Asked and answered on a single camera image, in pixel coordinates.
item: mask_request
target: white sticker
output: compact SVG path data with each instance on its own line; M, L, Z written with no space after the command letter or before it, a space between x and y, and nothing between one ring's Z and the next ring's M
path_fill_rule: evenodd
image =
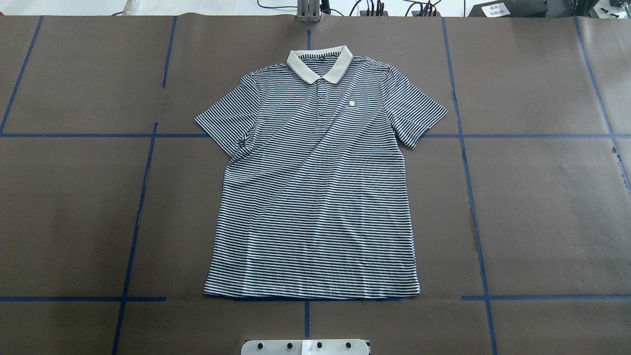
M510 15L509 10L504 3L482 6L482 11L487 17L500 17Z

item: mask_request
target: short sleeve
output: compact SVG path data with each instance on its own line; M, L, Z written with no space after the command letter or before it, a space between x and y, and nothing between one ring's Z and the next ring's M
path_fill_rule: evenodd
M241 78L237 87L195 117L214 141L233 156L243 146L254 127L259 110L259 94L251 75Z
M421 135L447 113L396 68L381 83L381 94L390 125L408 148L414 148Z

